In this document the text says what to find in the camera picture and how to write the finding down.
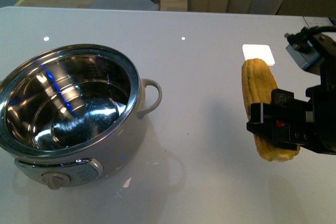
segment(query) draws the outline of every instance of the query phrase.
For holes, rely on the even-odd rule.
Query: stainless steel pot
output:
[[[145,88],[158,98],[145,106]],[[162,99],[121,52],[71,45],[44,52],[0,85],[0,146],[51,189],[88,183],[122,167],[139,148],[145,115]]]

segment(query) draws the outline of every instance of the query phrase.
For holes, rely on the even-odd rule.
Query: white square light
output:
[[[245,60],[258,58],[266,62],[269,66],[273,66],[275,64],[271,49],[267,45],[244,44],[243,53]]]

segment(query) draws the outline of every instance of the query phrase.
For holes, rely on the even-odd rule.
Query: yellow corn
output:
[[[275,79],[267,66],[260,59],[246,60],[241,68],[244,106],[248,120],[248,107],[252,103],[271,103],[271,91],[278,88]],[[268,161],[287,161],[299,154],[300,146],[296,151],[276,148],[261,137],[254,135],[259,155]]]

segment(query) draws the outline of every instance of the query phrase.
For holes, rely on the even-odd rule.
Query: table surface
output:
[[[297,99],[320,83],[285,50],[302,17],[7,7],[0,21],[0,79],[89,43],[123,52],[163,90],[140,150],[111,176],[53,191],[1,149],[0,223],[335,223],[336,157],[301,149],[267,162],[246,130],[243,44],[270,46],[278,86]]]

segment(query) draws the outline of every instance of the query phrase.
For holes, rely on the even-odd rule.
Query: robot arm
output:
[[[276,89],[271,104],[254,103],[247,130],[278,148],[296,150],[296,145],[323,154],[336,154],[336,42],[324,35],[336,27],[304,28],[286,34],[286,48],[304,71],[318,74],[321,84],[306,90],[308,102],[294,93]]]

